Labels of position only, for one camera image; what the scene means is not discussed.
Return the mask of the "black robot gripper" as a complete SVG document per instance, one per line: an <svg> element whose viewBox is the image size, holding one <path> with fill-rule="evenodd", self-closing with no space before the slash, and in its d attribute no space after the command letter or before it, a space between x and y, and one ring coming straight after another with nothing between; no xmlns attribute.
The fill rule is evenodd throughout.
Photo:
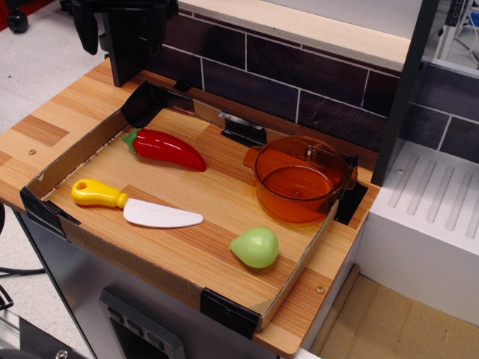
<svg viewBox="0 0 479 359"><path fill-rule="evenodd" d="M150 57L162 45L166 20L178 14L178 1L60 1L61 10L73 17L83 49L90 55L98 50L98 24L95 13L141 13L148 20Z"/></svg>

